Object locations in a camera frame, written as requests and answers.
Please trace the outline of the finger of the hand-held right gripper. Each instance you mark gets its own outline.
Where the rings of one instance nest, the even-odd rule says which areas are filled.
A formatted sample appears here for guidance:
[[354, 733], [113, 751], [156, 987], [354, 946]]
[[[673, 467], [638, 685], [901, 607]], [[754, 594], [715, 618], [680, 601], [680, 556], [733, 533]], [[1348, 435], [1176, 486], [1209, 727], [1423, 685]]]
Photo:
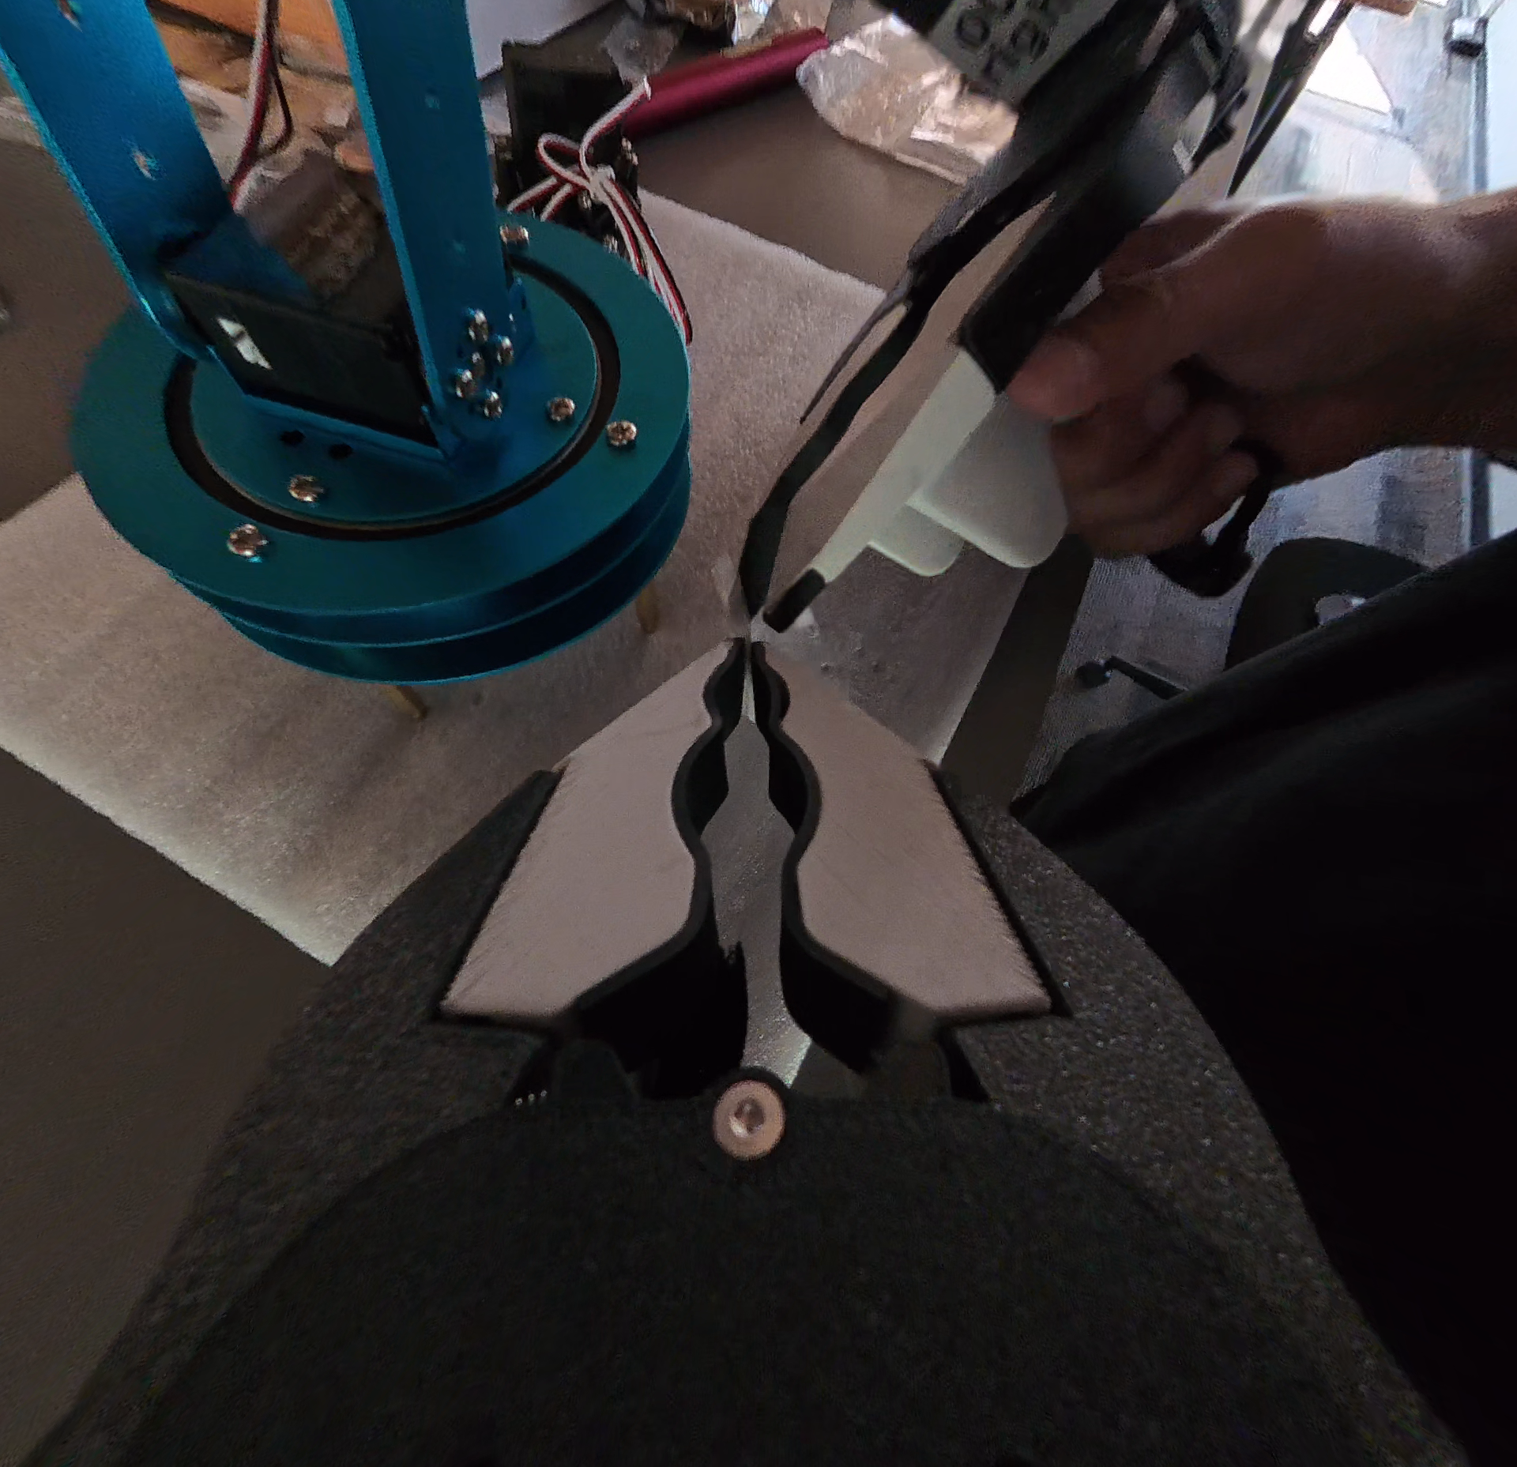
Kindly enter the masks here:
[[[845, 354], [827, 371], [824, 392], [804, 412], [795, 448], [771, 475], [771, 492], [804, 481], [807, 465], [833, 448], [833, 435], [857, 418], [857, 406], [907, 362], [907, 354], [975, 354], [968, 312], [993, 302], [1011, 265], [1030, 254], [1046, 201], [997, 227], [965, 265], [942, 276], [944, 246], [920, 248], [894, 299], [865, 323]], [[1046, 423], [1011, 412], [1008, 380], [993, 377], [993, 412], [965, 441], [965, 450], [907, 500], [907, 508], [867, 541], [894, 567], [915, 575], [950, 571], [965, 546], [1037, 571], [1058, 546], [1058, 475]], [[764, 508], [752, 517], [752, 541], [739, 556], [742, 609], [764, 609]]]
[[975, 354], [907, 354], [833, 435], [824, 465], [764, 507], [764, 625], [804, 607], [927, 486], [993, 412]]

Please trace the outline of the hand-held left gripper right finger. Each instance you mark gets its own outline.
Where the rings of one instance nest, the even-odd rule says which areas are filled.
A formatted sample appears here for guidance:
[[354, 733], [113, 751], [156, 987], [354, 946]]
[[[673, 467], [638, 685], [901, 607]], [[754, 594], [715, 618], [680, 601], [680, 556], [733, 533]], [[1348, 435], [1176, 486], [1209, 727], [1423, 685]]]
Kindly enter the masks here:
[[781, 860], [781, 987], [789, 1018], [1046, 1018], [993, 881], [934, 767], [824, 672], [752, 651]]

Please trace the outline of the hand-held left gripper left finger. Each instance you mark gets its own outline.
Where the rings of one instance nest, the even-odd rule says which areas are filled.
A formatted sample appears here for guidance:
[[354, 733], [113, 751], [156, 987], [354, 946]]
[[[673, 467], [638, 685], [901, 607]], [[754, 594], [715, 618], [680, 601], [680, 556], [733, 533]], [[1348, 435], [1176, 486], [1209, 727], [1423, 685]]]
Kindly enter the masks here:
[[720, 640], [558, 767], [438, 1018], [591, 1024], [651, 987], [667, 1024], [727, 975], [701, 832], [739, 710], [742, 640]]

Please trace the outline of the small clear screw bag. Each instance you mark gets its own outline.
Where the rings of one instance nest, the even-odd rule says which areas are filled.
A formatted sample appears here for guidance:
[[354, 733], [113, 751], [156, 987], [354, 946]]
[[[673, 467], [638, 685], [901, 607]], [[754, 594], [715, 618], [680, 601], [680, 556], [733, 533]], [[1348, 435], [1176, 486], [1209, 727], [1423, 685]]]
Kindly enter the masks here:
[[765, 738], [754, 727], [754, 685], [742, 672], [739, 727], [727, 738], [727, 803], [710, 817], [710, 870], [715, 870], [715, 923], [720, 946], [742, 950], [742, 987], [752, 987], [752, 1036], [742, 1063], [771, 1068], [781, 1081], [795, 1081], [807, 1060], [807, 1036], [783, 1007], [781, 980], [781, 870], [789, 849], [789, 828], [765, 798]]

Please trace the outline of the blue toy robot arm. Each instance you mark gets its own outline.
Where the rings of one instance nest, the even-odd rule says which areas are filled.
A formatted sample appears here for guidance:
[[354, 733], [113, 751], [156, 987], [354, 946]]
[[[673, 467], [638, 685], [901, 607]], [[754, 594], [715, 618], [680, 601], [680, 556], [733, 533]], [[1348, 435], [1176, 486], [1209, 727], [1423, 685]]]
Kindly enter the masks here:
[[374, 183], [250, 219], [280, 0], [222, 178], [148, 0], [4, 0], [4, 78], [140, 308], [72, 418], [96, 508], [257, 646], [467, 685], [621, 618], [692, 508], [692, 323], [629, 259], [494, 207], [467, 0], [332, 0]]

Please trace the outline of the grey desk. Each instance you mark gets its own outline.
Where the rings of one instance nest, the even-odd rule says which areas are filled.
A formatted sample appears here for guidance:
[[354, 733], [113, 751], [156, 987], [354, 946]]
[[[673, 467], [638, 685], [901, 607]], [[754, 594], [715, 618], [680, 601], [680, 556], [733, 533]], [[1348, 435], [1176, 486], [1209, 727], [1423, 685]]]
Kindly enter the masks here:
[[[645, 183], [845, 282], [894, 285], [950, 195], [845, 143], [795, 89], [645, 149]], [[4, 139], [4, 517], [72, 481], [77, 371], [128, 308], [50, 149]], [[1008, 685], [1011, 782], [1071, 607], [965, 554], [942, 584], [865, 554], [783, 646], [920, 757], [982, 672]], [[72, 1409], [156, 1279], [228, 1114], [330, 980], [306, 946], [4, 757], [4, 1460]]]

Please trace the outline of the person's right hand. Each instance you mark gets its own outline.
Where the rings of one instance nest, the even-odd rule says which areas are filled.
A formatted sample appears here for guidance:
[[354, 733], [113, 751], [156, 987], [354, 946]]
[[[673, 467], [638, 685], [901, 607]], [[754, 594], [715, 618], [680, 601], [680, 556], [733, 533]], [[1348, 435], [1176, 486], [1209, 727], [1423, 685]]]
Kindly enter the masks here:
[[1103, 556], [1218, 525], [1276, 465], [1479, 448], [1479, 238], [1466, 207], [1282, 201], [1141, 227], [1011, 377]]

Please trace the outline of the clear plastic bag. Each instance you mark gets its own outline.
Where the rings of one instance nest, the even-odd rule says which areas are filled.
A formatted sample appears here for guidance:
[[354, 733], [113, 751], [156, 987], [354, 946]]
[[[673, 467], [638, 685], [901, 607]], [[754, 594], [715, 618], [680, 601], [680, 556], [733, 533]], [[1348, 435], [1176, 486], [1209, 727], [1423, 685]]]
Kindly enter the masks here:
[[968, 183], [1019, 131], [907, 20], [874, 20], [795, 63], [795, 89], [845, 143]]

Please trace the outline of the red screwdriver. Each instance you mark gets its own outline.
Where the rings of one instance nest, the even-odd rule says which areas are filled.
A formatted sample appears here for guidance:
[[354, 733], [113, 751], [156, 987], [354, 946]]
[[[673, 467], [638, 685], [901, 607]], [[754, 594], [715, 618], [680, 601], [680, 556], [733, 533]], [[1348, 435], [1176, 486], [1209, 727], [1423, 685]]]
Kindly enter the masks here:
[[692, 119], [742, 107], [754, 93], [789, 89], [795, 63], [827, 45], [827, 30], [789, 30], [754, 45], [701, 55], [651, 78], [651, 99], [626, 114], [626, 139], [680, 131]]

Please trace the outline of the white foam sheet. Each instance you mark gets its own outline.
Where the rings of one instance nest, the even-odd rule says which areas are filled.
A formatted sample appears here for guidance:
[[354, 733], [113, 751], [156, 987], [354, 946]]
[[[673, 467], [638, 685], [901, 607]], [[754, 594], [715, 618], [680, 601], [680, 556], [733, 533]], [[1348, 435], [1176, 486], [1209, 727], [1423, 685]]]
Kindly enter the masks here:
[[752, 508], [878, 285], [663, 195], [651, 219], [698, 323], [692, 525], [652, 636], [621, 609], [551, 657], [430, 687], [411, 727], [234, 636], [58, 481], [0, 529], [4, 757], [332, 963], [527, 772], [727, 646]]

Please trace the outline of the black office chair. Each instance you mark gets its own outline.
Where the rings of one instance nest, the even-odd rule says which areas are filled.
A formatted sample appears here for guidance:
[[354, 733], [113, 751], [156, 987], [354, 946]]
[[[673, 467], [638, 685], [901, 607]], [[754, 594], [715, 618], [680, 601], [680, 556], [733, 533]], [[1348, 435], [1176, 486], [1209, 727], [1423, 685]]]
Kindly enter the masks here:
[[1400, 556], [1384, 546], [1321, 541], [1321, 533], [1282, 541], [1264, 567], [1251, 556], [1251, 541], [1224, 541], [1224, 533], [1165, 546], [1150, 567], [1199, 601], [1218, 601], [1244, 584], [1244, 601], [1224, 636], [1224, 672], [1431, 575], [1431, 567]]

